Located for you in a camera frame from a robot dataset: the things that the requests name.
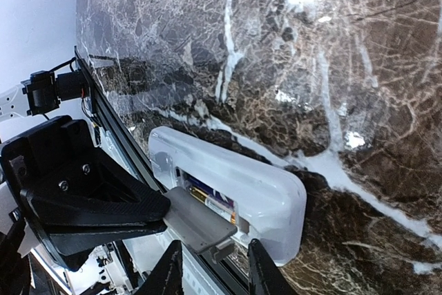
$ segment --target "yellow battery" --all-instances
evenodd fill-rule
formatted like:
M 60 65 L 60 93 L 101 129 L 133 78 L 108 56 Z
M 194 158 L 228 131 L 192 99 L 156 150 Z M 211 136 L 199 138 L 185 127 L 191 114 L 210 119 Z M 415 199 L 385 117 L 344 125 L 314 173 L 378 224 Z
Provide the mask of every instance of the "yellow battery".
M 224 204 L 218 202 L 216 198 L 211 196 L 207 196 L 204 204 L 210 208 L 210 210 L 216 212 L 220 216 L 222 216 L 225 220 L 229 221 L 231 224 L 236 225 L 236 214 L 235 211 L 226 207 Z
M 199 190 L 198 188 L 195 187 L 189 187 L 189 191 L 191 192 L 191 195 L 196 198 L 197 200 L 199 200 L 202 204 L 204 204 L 206 198 L 207 198 L 207 194 L 201 190 Z

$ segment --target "white wall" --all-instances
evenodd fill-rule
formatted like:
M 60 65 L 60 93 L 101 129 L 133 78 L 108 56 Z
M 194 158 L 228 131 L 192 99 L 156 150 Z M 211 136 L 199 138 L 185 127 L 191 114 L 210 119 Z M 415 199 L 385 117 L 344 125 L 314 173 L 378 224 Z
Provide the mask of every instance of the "white wall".
M 0 0 L 0 92 L 28 79 L 33 72 L 49 70 L 74 56 L 75 3 Z M 79 101 L 62 103 L 48 117 L 62 114 L 83 117 Z M 44 117 L 38 115 L 0 122 L 0 139 L 7 140 L 42 121 Z

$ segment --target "white marble vein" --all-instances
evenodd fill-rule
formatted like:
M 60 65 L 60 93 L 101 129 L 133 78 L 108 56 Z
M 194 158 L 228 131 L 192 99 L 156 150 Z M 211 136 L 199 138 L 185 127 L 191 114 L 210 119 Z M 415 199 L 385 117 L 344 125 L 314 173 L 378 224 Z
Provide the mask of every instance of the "white marble vein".
M 403 262 L 407 262 L 413 266 L 413 272 L 415 274 L 433 274 L 434 270 L 442 269 L 442 263 L 428 263 L 428 262 L 419 262 L 417 260 L 412 260 L 398 254 L 393 254 L 391 252 L 387 252 L 380 247 L 376 247 L 374 245 L 368 245 L 366 243 L 358 242 L 358 241 L 347 241 L 344 242 L 343 245 L 353 245 L 357 247 L 364 247 L 372 251 L 377 251 L 382 253 L 383 256 L 388 258 L 394 258 L 398 260 L 402 260 Z
M 323 79 L 321 84 L 321 97 L 323 98 L 323 105 L 325 109 L 325 116 L 329 125 L 330 132 L 330 146 L 332 151 L 341 151 L 343 149 L 343 134 L 340 129 L 340 120 L 338 113 L 333 109 L 330 100 L 329 87 L 329 63 L 325 58 L 324 51 L 320 50 L 316 59 L 317 69 L 319 70 Z
M 373 88 L 378 88 L 378 79 L 376 76 L 373 76 L 372 61 L 364 44 L 359 46 L 359 53 L 361 54 L 362 63 L 365 69 L 365 81 L 369 82 Z
M 244 57 L 241 52 L 235 51 L 235 43 L 232 37 L 232 23 L 231 17 L 233 0 L 226 0 L 226 8 L 224 10 L 224 39 L 227 47 L 227 61 L 224 67 L 224 82 L 222 82 L 222 70 L 218 75 L 218 82 L 215 88 L 215 98 L 218 102 L 221 100 L 223 103 L 227 100 L 227 91 L 229 89 L 229 83 L 231 81 L 233 72 L 238 62 Z
M 422 75 L 421 83 L 424 83 L 427 80 L 428 75 L 430 74 L 430 71 L 433 70 L 433 68 L 437 64 L 437 60 L 439 59 L 438 53 L 439 53 L 439 48 L 441 46 L 441 41 L 442 41 L 442 0 L 441 0 L 440 7 L 441 7 L 441 9 L 439 11 L 439 22 L 438 22 L 438 26 L 437 26 L 436 39 L 434 40 L 434 45 L 432 47 L 432 54 L 430 55 L 431 60 L 429 61 L 427 68 L 425 69 L 425 72 Z

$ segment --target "metal frame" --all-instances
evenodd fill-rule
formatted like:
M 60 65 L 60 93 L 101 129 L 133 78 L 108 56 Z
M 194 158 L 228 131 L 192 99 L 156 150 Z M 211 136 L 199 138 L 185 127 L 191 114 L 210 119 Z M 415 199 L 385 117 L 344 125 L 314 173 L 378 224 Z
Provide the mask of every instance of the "metal frame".
M 90 73 L 89 65 L 84 61 L 75 48 L 77 64 L 83 72 L 89 84 L 89 95 L 91 96 L 92 111 L 98 118 L 101 125 L 110 131 L 115 138 L 120 151 L 124 154 L 131 168 L 136 173 L 140 181 L 147 184 L 154 190 L 166 192 L 154 177 L 151 163 L 146 154 L 134 140 L 127 128 L 123 125 L 117 113 L 113 110 L 108 100 L 95 83 Z M 232 295 L 247 295 L 249 293 L 249 282 L 247 277 L 230 260 L 223 260 L 218 264 L 211 261 L 209 253 L 196 255 L 191 253 L 201 268 L 211 277 L 217 286 L 225 293 Z
M 50 267 L 50 265 L 44 260 L 43 257 L 39 254 L 36 249 L 32 249 L 30 253 L 34 256 L 36 261 L 41 265 L 41 267 L 46 271 L 46 273 L 58 284 L 58 286 L 65 292 L 67 295 L 73 295 L 68 285 L 59 277 L 56 271 Z

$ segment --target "black plastic mount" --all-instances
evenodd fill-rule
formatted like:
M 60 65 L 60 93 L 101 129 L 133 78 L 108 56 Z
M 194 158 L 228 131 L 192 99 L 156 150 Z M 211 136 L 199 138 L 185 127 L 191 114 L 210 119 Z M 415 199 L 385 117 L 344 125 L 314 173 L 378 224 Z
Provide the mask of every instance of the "black plastic mount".
M 28 115 L 44 114 L 59 108 L 60 102 L 83 97 L 88 89 L 80 70 L 60 74 L 54 71 L 39 71 L 22 81 L 23 94 L 28 96 Z
M 261 242 L 249 244 L 249 294 L 296 295 Z M 152 273 L 134 295 L 182 295 L 182 246 L 173 241 L 164 252 Z
M 29 293 L 29 260 L 17 252 L 25 236 L 25 226 L 24 218 L 19 216 L 8 235 L 0 233 L 0 295 Z
M 162 232 L 170 201 L 93 146 L 87 123 L 56 117 L 0 145 L 21 214 L 61 266 L 78 270 L 91 250 Z

